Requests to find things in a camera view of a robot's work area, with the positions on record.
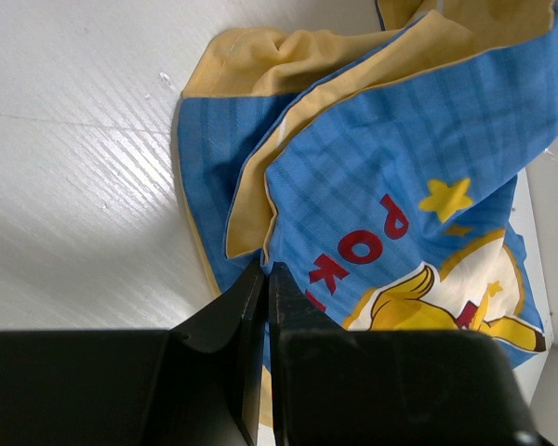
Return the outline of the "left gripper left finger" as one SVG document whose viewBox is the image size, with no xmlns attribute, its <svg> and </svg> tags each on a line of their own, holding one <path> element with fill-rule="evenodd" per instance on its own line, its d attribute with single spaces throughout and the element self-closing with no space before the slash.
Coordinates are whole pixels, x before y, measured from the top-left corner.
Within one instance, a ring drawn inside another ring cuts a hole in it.
<svg viewBox="0 0 558 446">
<path fill-rule="evenodd" d="M 0 331 L 0 445 L 253 445 L 265 276 L 163 330 Z"/>
</svg>

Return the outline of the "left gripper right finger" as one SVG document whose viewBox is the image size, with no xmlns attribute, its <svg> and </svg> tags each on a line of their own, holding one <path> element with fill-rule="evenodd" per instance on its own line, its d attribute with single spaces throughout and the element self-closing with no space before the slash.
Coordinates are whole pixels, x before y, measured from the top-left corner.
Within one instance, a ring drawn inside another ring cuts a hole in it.
<svg viewBox="0 0 558 446">
<path fill-rule="evenodd" d="M 510 364 L 458 330 L 347 331 L 283 263 L 269 277 L 280 445 L 542 445 Z"/>
</svg>

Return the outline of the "blue Pikachu cloth placemat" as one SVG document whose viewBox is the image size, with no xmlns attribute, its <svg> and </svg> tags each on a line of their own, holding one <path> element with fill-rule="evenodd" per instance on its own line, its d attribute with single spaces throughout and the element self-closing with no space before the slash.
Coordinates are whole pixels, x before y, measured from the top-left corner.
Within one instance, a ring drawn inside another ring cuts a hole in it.
<svg viewBox="0 0 558 446">
<path fill-rule="evenodd" d="M 285 263 L 349 330 L 474 330 L 518 367 L 548 346 L 511 224 L 558 137 L 558 1 L 380 1 L 353 36 L 232 29 L 179 110 L 207 279 Z"/>
</svg>

